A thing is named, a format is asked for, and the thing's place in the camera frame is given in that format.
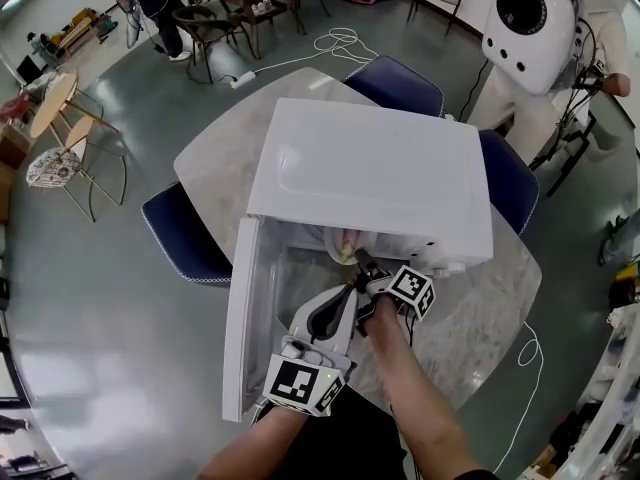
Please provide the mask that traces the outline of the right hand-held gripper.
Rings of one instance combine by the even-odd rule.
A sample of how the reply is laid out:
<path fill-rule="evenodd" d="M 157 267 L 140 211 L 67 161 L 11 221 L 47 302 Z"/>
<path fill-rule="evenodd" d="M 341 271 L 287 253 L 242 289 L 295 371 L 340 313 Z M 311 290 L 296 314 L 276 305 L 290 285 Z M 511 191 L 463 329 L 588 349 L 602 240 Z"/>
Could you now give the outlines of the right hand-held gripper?
<path fill-rule="evenodd" d="M 366 295 L 369 302 L 356 312 L 356 328 L 365 336 L 364 323 L 376 311 L 377 300 L 381 296 L 389 296 L 394 300 L 396 309 L 403 313 L 409 322 L 409 330 L 416 321 L 421 322 L 436 300 L 436 293 L 431 278 L 408 265 L 402 265 L 392 274 L 375 264 L 375 260 L 363 248 L 355 251 L 354 257 L 358 265 L 355 288 L 360 295 Z"/>

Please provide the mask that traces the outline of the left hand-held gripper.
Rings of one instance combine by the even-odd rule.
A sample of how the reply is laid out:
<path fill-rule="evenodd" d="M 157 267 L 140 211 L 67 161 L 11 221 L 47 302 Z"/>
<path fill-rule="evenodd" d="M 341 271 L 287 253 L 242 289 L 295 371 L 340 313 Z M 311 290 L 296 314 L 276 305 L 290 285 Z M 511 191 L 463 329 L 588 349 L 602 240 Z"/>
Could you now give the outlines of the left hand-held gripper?
<path fill-rule="evenodd" d="M 271 356 L 263 396 L 314 417 L 331 415 L 355 363 L 348 357 L 358 293 L 350 285 L 323 291 L 295 313 L 282 350 Z"/>

